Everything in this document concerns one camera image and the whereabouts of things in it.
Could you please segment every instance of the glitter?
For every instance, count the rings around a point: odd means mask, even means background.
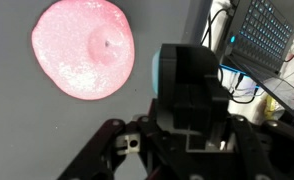
[[[44,72],[63,92],[79,99],[109,96],[133,68],[129,24],[108,1],[58,1],[40,17],[32,45]]]

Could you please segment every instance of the screw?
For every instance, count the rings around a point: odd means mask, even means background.
[[[278,124],[276,122],[274,122],[274,121],[269,121],[268,124],[271,125],[271,126],[273,126],[273,127],[277,127],[278,126]]]
[[[255,180],[270,180],[270,178],[264,174],[257,174]]]
[[[192,175],[190,175],[189,180],[204,180],[204,179],[203,179],[203,177],[201,177],[198,174],[192,174]]]
[[[245,119],[243,117],[239,117],[238,121],[244,121]]]
[[[149,120],[148,117],[142,117],[141,118],[141,121],[143,121],[143,122],[148,122],[148,120]]]
[[[113,121],[113,125],[114,126],[118,126],[119,125],[119,121],[117,121],[117,120]]]

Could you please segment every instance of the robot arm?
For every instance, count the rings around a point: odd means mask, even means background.
[[[106,121],[58,180],[114,179],[129,153],[139,154],[150,180],[294,178],[294,129],[230,115],[210,50],[165,44],[159,67],[148,115]]]

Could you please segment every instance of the pink glitter slime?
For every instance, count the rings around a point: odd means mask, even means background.
[[[62,0],[40,17],[32,46],[44,72],[65,93],[95,100],[117,91],[134,64],[123,12],[105,0]]]

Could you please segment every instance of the gray surface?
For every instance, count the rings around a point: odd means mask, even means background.
[[[31,30],[52,2],[0,0],[0,180],[55,179],[106,119],[129,121],[134,114],[146,113],[155,96],[153,54],[161,42],[180,42],[188,34],[184,16],[189,1],[142,0],[139,5],[118,0],[135,39],[133,72],[110,97],[82,101],[55,86],[31,48]],[[126,10],[126,3],[134,9]],[[142,179],[144,170],[138,158],[129,159],[116,179]]]

